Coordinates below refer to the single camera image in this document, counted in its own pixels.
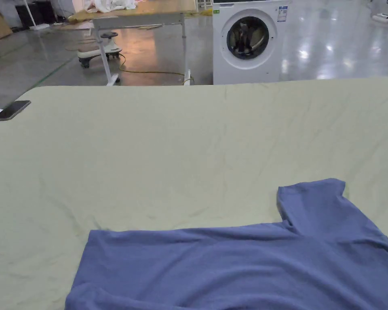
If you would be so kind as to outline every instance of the phone screen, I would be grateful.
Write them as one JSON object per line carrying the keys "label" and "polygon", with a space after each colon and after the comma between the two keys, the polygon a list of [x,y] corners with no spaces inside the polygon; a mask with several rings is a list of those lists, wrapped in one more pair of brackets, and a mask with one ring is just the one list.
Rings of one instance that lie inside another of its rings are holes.
{"label": "phone screen", "polygon": [[24,109],[30,101],[28,100],[19,100],[10,103],[6,106],[3,111],[0,112],[0,121],[5,121],[8,119],[12,119],[15,115],[17,115],[22,109]]}

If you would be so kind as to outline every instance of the power cord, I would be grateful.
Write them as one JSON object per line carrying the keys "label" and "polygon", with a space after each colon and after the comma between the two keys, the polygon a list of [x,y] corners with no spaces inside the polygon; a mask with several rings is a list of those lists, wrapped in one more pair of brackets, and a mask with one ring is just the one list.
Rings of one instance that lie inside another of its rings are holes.
{"label": "power cord", "polygon": [[[120,56],[124,57],[124,61],[121,63],[121,65],[119,66],[119,69],[123,72],[129,72],[129,73],[161,73],[161,74],[177,74],[177,75],[182,75],[182,76],[185,76],[185,74],[183,73],[179,73],[179,72],[167,72],[167,71],[132,71],[132,70],[125,70],[123,69],[123,65],[125,64],[125,62],[127,61],[127,58],[122,55],[121,53],[119,54]],[[187,81],[190,81],[192,80],[193,83],[195,83],[194,81],[194,78],[190,77],[190,79],[187,79],[185,80],[184,82],[182,82],[182,85],[184,85],[185,82]]]}

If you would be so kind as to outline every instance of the metal table leg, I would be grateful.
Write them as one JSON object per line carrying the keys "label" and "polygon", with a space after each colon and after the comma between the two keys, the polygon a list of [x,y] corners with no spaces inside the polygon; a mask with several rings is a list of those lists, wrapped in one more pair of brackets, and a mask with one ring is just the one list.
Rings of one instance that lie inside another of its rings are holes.
{"label": "metal table leg", "polygon": [[182,26],[182,48],[184,52],[184,86],[190,86],[191,82],[191,71],[188,69],[187,59],[187,36],[185,35],[185,18],[184,14],[181,13],[181,26]]}
{"label": "metal table leg", "polygon": [[94,26],[95,26],[96,42],[97,42],[97,45],[99,46],[99,49],[101,50],[103,67],[105,68],[106,78],[108,80],[108,83],[106,84],[106,86],[112,86],[117,81],[119,75],[118,74],[111,75],[111,71],[109,70],[108,60],[107,60],[106,54],[105,54],[105,48],[103,46],[103,40],[102,40],[101,35],[99,33],[100,30],[98,27],[96,27],[96,25],[94,25]]}

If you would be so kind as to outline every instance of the bed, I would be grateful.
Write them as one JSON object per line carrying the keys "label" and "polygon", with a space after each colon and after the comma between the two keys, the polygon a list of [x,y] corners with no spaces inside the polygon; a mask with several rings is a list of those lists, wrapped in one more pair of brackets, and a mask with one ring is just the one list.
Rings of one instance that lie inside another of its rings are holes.
{"label": "bed", "polygon": [[298,182],[346,181],[388,236],[388,78],[20,99],[0,122],[0,309],[63,309],[90,229],[277,222]]}

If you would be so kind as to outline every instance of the wooden tabletop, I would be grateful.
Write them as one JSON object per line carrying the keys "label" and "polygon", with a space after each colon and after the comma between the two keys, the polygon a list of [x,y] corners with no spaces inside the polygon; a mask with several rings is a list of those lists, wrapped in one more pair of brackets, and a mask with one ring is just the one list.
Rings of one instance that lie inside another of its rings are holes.
{"label": "wooden tabletop", "polygon": [[195,0],[145,0],[137,4],[135,10],[116,10],[109,13],[87,13],[85,10],[69,17],[69,22],[78,23],[100,17],[140,16],[169,13],[196,12]]}

